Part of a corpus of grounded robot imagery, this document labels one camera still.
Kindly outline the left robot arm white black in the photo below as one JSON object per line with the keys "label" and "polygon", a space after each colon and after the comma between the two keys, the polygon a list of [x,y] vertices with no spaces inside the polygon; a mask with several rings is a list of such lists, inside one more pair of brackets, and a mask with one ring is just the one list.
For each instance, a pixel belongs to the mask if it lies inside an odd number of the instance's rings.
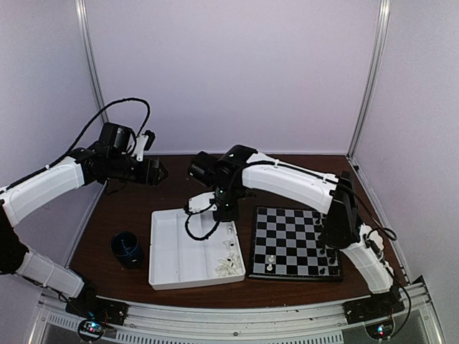
{"label": "left robot arm white black", "polygon": [[54,166],[1,189],[1,274],[16,274],[38,285],[75,299],[76,308],[88,318],[103,312],[103,302],[94,296],[88,282],[70,269],[23,244],[14,228],[21,220],[59,196],[94,181],[108,179],[156,186],[168,176],[162,162],[137,159],[127,154],[107,157],[78,148]]}

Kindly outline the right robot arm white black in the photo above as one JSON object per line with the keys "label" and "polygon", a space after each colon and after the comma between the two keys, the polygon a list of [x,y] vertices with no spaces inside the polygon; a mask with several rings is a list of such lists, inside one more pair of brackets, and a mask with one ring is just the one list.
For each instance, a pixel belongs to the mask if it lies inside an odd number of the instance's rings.
{"label": "right robot arm white black", "polygon": [[243,145],[235,145],[216,159],[212,170],[219,214],[236,208],[237,200],[249,188],[305,204],[325,216],[319,240],[343,252],[367,283],[368,311],[380,317],[401,304],[400,283],[384,258],[384,240],[394,241],[397,235],[377,220],[374,226],[361,220],[363,202],[349,174],[310,171]]}

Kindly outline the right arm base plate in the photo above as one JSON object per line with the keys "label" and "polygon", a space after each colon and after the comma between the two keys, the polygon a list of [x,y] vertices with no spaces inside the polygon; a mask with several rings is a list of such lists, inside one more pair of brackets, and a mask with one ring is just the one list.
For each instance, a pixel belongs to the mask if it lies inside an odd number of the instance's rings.
{"label": "right arm base plate", "polygon": [[388,317],[405,309],[401,300],[377,298],[375,296],[352,300],[343,304],[347,323],[361,323]]}

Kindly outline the black white chess board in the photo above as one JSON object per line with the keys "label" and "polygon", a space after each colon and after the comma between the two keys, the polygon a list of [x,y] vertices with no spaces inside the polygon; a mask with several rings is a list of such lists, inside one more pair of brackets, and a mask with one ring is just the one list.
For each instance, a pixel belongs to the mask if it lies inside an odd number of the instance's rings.
{"label": "black white chess board", "polygon": [[[257,206],[247,276],[258,280],[340,282],[341,253],[318,240],[326,216],[313,209]],[[269,256],[275,261],[269,262]],[[273,269],[267,271],[271,264]]]}

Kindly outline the white plastic compartment tray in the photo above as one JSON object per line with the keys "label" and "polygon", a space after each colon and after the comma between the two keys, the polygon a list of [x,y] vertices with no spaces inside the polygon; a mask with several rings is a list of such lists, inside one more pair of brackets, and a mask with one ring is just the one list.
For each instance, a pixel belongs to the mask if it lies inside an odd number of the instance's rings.
{"label": "white plastic compartment tray", "polygon": [[151,214],[148,282],[156,290],[176,290],[241,282],[246,269],[236,224],[221,223],[209,239],[186,232],[182,209]]}

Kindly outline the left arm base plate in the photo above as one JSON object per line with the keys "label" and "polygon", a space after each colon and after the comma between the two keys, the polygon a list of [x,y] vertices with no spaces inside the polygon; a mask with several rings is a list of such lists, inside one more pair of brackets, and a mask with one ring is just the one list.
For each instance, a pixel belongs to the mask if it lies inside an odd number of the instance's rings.
{"label": "left arm base plate", "polygon": [[128,314],[127,303],[100,298],[92,289],[69,297],[65,303],[66,312],[108,325],[123,325]]}

